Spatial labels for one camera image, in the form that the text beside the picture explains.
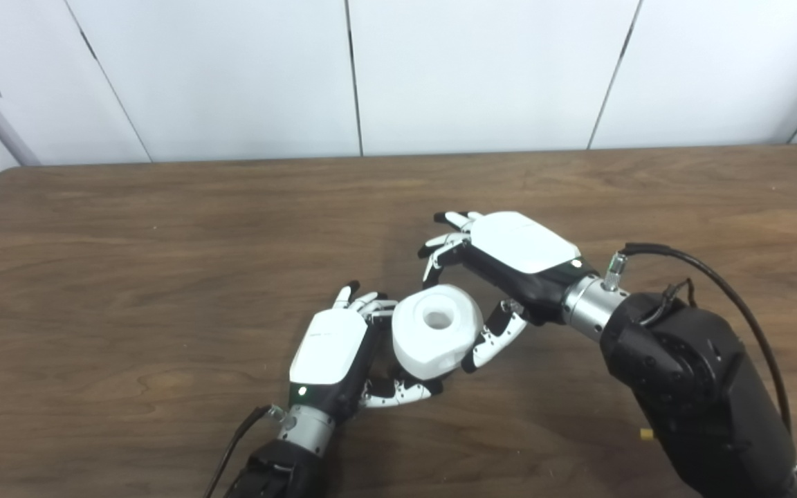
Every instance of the black robot arm segment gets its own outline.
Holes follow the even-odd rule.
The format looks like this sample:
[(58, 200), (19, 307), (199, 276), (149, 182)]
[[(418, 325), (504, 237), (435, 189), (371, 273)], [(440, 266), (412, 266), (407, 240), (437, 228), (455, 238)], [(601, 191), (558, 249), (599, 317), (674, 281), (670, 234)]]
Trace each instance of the black robot arm segment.
[[(720, 316), (633, 294), (601, 338), (676, 472), (705, 498), (797, 498), (795, 448), (743, 344)], [(654, 351), (661, 353), (654, 356)]]

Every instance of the black fingertip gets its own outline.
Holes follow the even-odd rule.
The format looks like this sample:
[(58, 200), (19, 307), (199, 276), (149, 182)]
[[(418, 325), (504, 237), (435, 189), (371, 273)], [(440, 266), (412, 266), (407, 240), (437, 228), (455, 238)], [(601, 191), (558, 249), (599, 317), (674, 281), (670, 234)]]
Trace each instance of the black fingertip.
[(430, 394), (432, 394), (433, 396), (437, 394), (442, 394), (445, 391), (445, 385), (442, 384), (442, 381), (440, 381), (437, 378), (433, 378), (431, 380), (424, 380), (423, 382), (420, 382), (420, 384), (423, 385), (423, 387), (429, 389)]
[(432, 255), (432, 253), (436, 252), (438, 249), (439, 249), (438, 246), (427, 246), (424, 244), (423, 247), (421, 247), (420, 250), (417, 251), (417, 258), (419, 259), (429, 258)]
[(466, 353), (466, 356), (463, 356), (463, 359), (459, 362), (459, 366), (461, 366), (466, 373), (472, 373), (478, 370), (477, 366), (475, 366), (475, 361), (472, 359), (471, 351)]

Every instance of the white hand casing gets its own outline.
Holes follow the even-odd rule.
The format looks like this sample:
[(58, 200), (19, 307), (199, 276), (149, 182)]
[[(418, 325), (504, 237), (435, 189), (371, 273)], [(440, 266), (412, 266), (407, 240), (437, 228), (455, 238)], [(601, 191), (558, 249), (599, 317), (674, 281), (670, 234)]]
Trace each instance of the white hand casing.
[(326, 309), (315, 314), (291, 362), (291, 382), (340, 382), (355, 360), (365, 331), (367, 324), (358, 311)]
[(478, 305), (455, 286), (412, 294), (392, 314), (396, 359), (415, 378), (436, 378), (459, 366), (483, 325)]

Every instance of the wood grain surface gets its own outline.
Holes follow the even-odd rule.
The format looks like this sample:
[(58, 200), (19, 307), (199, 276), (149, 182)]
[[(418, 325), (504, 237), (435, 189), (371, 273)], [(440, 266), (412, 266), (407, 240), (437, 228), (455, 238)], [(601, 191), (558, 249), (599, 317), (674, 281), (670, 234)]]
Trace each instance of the wood grain surface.
[[(629, 240), (704, 259), (768, 332), (797, 441), (797, 145), (22, 167), (0, 174), (0, 498), (199, 496), (240, 420), (287, 400), (313, 313), (352, 278), (417, 291), (433, 212), (469, 209), (525, 212), (598, 267)], [(691, 273), (633, 259), (623, 286)], [(443, 282), (500, 297), (459, 268)], [(531, 328), (441, 396), (345, 425), (331, 494), (695, 496), (644, 426), (594, 343)]]

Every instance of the robotic finger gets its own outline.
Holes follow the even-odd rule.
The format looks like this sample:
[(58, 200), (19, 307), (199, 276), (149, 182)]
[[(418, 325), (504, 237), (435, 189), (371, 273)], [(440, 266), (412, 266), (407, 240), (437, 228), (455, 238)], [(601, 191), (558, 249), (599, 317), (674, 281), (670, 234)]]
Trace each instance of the robotic finger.
[(426, 400), (442, 394), (443, 384), (440, 378), (421, 380), (414, 378), (401, 367), (390, 380), (368, 380), (366, 389), (361, 395), (360, 406), (379, 409), (379, 407), (396, 407), (415, 401)]
[(522, 333), (528, 322), (522, 318), (524, 310), (511, 299), (502, 300), (484, 323), (472, 349), (463, 357), (461, 367), (472, 373), (490, 362)]

